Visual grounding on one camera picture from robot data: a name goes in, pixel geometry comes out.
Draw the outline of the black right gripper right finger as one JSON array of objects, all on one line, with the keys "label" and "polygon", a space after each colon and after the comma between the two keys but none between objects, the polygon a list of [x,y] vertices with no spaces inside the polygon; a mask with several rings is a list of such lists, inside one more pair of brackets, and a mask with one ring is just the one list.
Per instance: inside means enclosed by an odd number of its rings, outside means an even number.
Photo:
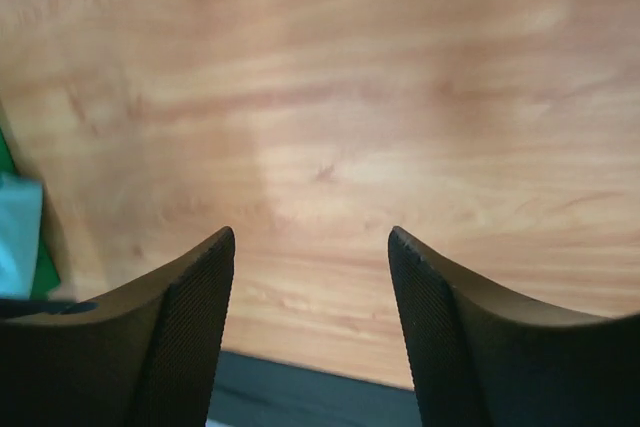
[{"label": "black right gripper right finger", "polygon": [[531,298],[398,227],[388,260],[424,425],[638,424],[637,315]]}]

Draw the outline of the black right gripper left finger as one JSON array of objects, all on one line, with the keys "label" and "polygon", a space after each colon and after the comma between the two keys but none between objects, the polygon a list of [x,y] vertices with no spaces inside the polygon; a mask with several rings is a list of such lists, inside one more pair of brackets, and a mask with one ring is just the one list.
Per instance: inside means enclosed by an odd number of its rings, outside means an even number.
[{"label": "black right gripper left finger", "polygon": [[204,425],[234,256],[222,228],[92,311],[1,319],[2,424]]}]

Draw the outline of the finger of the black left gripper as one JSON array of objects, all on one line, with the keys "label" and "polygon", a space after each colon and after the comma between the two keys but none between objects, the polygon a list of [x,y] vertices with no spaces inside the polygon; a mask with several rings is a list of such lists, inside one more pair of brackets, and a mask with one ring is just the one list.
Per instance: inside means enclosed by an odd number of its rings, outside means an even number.
[{"label": "finger of the black left gripper", "polygon": [[98,307],[96,302],[70,302],[64,300],[2,299],[0,314],[2,320],[27,317],[31,315],[73,315],[92,311]]}]

